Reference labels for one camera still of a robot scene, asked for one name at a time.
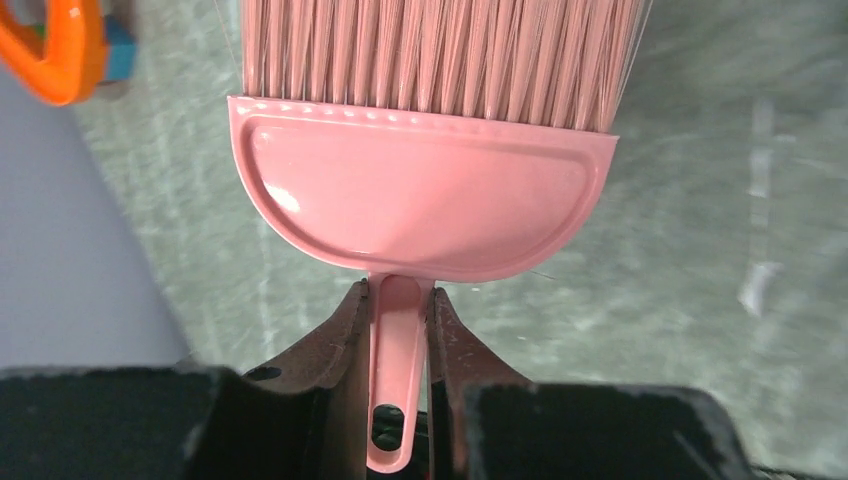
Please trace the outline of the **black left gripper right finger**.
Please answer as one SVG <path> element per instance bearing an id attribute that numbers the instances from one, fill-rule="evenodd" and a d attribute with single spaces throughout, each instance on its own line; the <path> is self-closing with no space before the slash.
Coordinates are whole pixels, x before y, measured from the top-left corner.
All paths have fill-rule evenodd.
<path id="1" fill-rule="evenodd" d="M 435 289 L 426 309 L 435 479 L 750 479 L 727 411 L 650 384 L 540 383 L 518 373 Z"/>

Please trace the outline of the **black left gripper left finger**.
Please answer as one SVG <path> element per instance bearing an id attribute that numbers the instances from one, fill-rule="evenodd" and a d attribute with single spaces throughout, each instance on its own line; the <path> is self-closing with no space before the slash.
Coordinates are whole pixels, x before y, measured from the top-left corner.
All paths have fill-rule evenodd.
<path id="1" fill-rule="evenodd" d="M 368 293 L 240 375 L 226 367 L 1 374 L 5 479 L 361 479 Z"/>

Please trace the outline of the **pink hand brush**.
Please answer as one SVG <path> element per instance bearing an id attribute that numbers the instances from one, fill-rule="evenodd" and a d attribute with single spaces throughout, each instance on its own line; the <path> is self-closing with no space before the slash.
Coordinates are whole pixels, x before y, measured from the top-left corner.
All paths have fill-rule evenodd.
<path id="1" fill-rule="evenodd" d="M 234 160 L 264 220 L 367 273 L 368 405 L 411 417 L 438 281 L 508 278 L 579 230 L 648 1 L 245 1 Z"/>

